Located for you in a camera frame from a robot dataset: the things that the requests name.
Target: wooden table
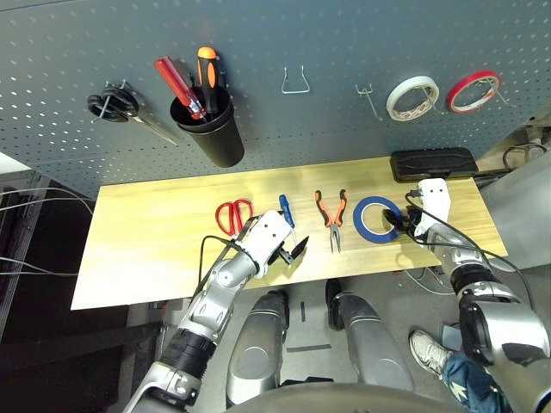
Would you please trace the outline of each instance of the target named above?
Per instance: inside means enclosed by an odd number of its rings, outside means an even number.
[[[449,222],[481,248],[506,255],[473,180],[452,180],[448,186],[452,199]],[[278,195],[286,194],[297,238],[310,236],[301,260],[291,267],[277,260],[266,277],[251,281],[248,287],[436,265],[430,252],[405,235],[392,243],[370,243],[352,222],[361,199],[379,195],[404,208],[404,194],[415,187],[415,183],[394,181],[388,157],[102,187],[72,309],[190,296],[197,284],[202,238],[225,236],[216,225],[214,211],[220,203],[238,198],[251,200],[255,213],[263,213],[279,209]],[[332,254],[329,230],[316,208],[314,191],[322,191],[325,204],[335,213],[341,188],[348,194],[340,231],[342,253]],[[381,211],[375,212],[364,217],[368,222],[378,220],[380,226]],[[286,246],[293,248],[291,237]],[[222,248],[215,240],[207,241],[204,271]]]

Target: orange pliers handle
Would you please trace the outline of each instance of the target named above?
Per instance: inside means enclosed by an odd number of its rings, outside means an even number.
[[[343,225],[343,214],[344,209],[346,208],[346,191],[344,189],[341,189],[339,196],[341,201],[338,205],[337,215],[335,215],[335,219],[332,219],[329,211],[327,211],[324,202],[321,200],[321,191],[318,189],[315,193],[316,205],[318,206],[319,213],[321,213],[321,216],[324,219],[324,225],[327,228],[329,228],[331,224],[335,224],[337,226]]]

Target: black tool holder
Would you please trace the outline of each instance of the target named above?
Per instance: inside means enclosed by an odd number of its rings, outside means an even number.
[[[193,88],[199,99],[200,88]],[[230,95],[223,88],[218,91],[220,111],[212,119],[195,120],[188,110],[174,99],[170,105],[170,116],[203,149],[210,159],[221,168],[237,164],[245,154],[238,127],[233,119],[233,105]]]

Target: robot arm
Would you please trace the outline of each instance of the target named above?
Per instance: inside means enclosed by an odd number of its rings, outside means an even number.
[[[216,263],[206,288],[191,303],[178,332],[152,364],[125,413],[182,411],[193,405],[201,378],[232,315],[233,301],[253,277],[262,278],[277,254],[290,263],[306,245],[303,240],[290,255],[282,249],[291,227],[276,211],[267,211],[252,227],[231,260]]]
[[[447,220],[442,179],[419,183],[423,208]],[[456,231],[423,214],[415,237],[442,263],[459,301],[463,350],[490,373],[516,412],[551,407],[551,359],[538,316],[492,273],[487,259]]]

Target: pegboard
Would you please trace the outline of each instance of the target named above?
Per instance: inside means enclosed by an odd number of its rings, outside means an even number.
[[[91,196],[105,184],[397,150],[459,145],[479,157],[551,94],[549,0],[4,0],[0,8],[0,151]],[[195,72],[202,45],[221,56],[245,145],[228,170],[172,123],[173,95],[152,65],[170,55]],[[283,67],[299,89],[301,65],[312,91],[282,94]],[[495,98],[472,114],[445,110],[451,88],[485,68],[503,78],[510,105]],[[391,120],[388,94],[418,75],[436,81],[445,115]],[[90,123],[86,97],[123,78],[178,147],[133,122]],[[370,83],[383,121],[356,93]]]

